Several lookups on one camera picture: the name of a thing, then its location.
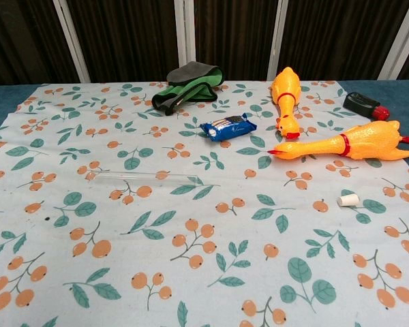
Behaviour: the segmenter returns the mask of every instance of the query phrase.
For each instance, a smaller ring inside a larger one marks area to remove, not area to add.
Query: black object
[[[347,94],[343,107],[361,116],[384,121],[389,117],[389,110],[380,105],[380,102],[370,99],[360,93]]]

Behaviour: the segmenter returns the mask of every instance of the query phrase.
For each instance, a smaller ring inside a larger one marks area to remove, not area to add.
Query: rubber chicken head
[[[277,120],[277,130],[287,139],[296,139],[300,136],[299,124],[293,116],[285,115]]]
[[[294,159],[303,154],[301,146],[300,142],[285,142],[276,145],[274,150],[270,150],[268,153],[280,159]]]

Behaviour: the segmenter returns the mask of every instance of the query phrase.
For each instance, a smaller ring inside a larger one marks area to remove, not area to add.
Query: red cap
[[[385,121],[389,118],[389,110],[384,106],[378,106],[374,109],[372,116],[377,121]]]

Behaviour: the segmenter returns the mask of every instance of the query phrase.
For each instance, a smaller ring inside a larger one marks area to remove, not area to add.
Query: blue cloth
[[[378,100],[387,107],[389,120],[400,122],[400,134],[409,136],[409,80],[347,80],[339,82],[346,92],[359,92]],[[11,85],[0,87],[0,125],[7,114],[14,112],[17,105],[26,100],[39,87],[34,85]],[[409,144],[401,144],[409,149]]]

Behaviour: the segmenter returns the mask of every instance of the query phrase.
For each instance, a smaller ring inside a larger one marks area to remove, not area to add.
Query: red collar
[[[350,152],[350,141],[348,140],[346,134],[340,134],[340,136],[342,136],[342,138],[344,139],[344,142],[346,143],[346,148],[344,149],[344,152],[341,153],[340,155],[342,157],[345,157]]]
[[[292,94],[292,93],[289,93],[289,92],[285,92],[285,93],[282,93],[281,95],[279,95],[279,97],[277,98],[277,103],[279,103],[279,99],[281,98],[281,97],[283,97],[284,95],[290,95],[291,97],[293,97],[294,98],[294,102],[297,102],[296,101],[296,99],[295,99],[295,96]]]

